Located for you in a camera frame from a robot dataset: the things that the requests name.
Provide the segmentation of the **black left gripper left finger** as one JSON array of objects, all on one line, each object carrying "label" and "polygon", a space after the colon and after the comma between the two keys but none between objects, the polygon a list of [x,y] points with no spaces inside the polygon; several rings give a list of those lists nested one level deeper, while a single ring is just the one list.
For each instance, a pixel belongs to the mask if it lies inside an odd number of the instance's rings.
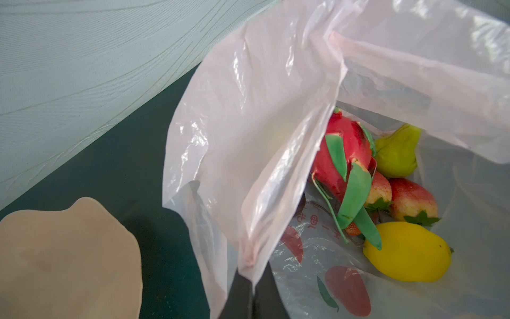
[{"label": "black left gripper left finger", "polygon": [[253,300],[252,282],[236,271],[219,319],[252,319]]}]

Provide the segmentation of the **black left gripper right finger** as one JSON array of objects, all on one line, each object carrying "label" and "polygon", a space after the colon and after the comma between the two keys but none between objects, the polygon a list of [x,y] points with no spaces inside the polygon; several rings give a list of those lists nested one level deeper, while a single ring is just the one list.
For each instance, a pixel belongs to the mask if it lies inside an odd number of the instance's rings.
[{"label": "black left gripper right finger", "polygon": [[257,319],[290,319],[276,286],[270,263],[267,264],[262,278],[255,287],[252,317]]}]

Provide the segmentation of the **pink plastic bag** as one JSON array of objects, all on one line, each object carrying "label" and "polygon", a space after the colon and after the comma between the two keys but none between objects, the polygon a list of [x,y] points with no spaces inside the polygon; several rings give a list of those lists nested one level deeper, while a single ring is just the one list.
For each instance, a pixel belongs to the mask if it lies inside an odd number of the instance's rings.
[{"label": "pink plastic bag", "polygon": [[[453,248],[433,283],[346,243],[309,170],[335,106],[376,137],[422,132],[411,180]],[[458,1],[283,1],[222,40],[169,126],[163,206],[211,309],[270,265],[291,318],[509,317],[509,22]]]}]

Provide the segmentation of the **yellow lemon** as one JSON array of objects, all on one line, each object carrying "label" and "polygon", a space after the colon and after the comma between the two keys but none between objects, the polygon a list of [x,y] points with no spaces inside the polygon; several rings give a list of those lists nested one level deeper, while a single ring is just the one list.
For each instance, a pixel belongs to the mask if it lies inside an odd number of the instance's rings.
[{"label": "yellow lemon", "polygon": [[403,282],[431,283],[442,278],[452,262],[450,246],[426,228],[402,221],[377,226],[381,249],[369,241],[363,254],[382,274]]}]

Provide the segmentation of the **red dragon fruit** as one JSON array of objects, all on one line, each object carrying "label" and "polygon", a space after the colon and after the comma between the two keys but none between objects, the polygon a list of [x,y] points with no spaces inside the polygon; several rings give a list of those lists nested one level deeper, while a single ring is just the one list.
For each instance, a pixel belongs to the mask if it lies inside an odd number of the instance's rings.
[{"label": "red dragon fruit", "polygon": [[381,236],[364,207],[377,168],[376,154],[370,131],[336,107],[313,161],[311,179],[339,232],[354,223],[381,250]]}]

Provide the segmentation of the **red strawberry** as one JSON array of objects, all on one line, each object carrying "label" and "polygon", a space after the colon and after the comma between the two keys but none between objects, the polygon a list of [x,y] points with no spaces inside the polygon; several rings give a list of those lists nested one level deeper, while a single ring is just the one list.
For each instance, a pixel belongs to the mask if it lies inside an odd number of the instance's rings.
[{"label": "red strawberry", "polygon": [[417,183],[405,178],[390,179],[393,219],[431,227],[437,223],[438,205],[432,194]]},{"label": "red strawberry", "polygon": [[392,198],[393,194],[389,180],[376,171],[369,196],[364,204],[365,209],[369,213],[389,211]]}]

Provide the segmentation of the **small green pear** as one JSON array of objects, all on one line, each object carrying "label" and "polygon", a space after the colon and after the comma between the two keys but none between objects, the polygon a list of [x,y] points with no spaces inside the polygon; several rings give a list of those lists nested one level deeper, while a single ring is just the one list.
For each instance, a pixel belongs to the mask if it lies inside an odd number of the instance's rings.
[{"label": "small green pear", "polygon": [[377,171],[386,178],[406,178],[417,168],[415,150],[422,130],[402,125],[390,136],[375,141]]}]

